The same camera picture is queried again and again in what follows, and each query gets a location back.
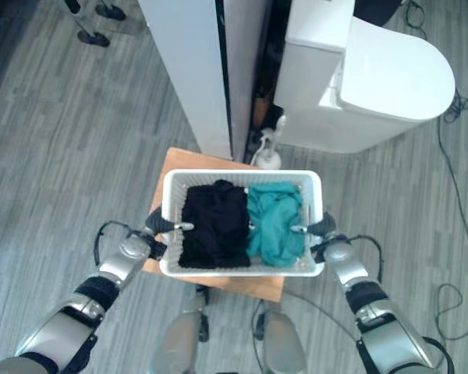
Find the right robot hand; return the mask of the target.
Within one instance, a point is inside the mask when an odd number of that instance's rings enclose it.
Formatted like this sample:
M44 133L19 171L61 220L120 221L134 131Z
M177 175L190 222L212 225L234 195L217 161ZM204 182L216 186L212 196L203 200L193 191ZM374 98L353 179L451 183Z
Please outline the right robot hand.
M317 237L325 238L336 230L335 219L329 212L324 212L323 217L317 223L303 225L293 225L291 227L292 232L303 235L313 235Z

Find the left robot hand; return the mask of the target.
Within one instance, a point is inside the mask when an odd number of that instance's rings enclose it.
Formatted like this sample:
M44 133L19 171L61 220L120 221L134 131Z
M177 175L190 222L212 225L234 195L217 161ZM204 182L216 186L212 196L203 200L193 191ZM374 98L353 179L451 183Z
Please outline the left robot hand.
M194 224L189 222L171 222L163 218L162 208L158 206L150 212L145 220L145 225L155 234L168 233L174 230L191 231L194 229Z

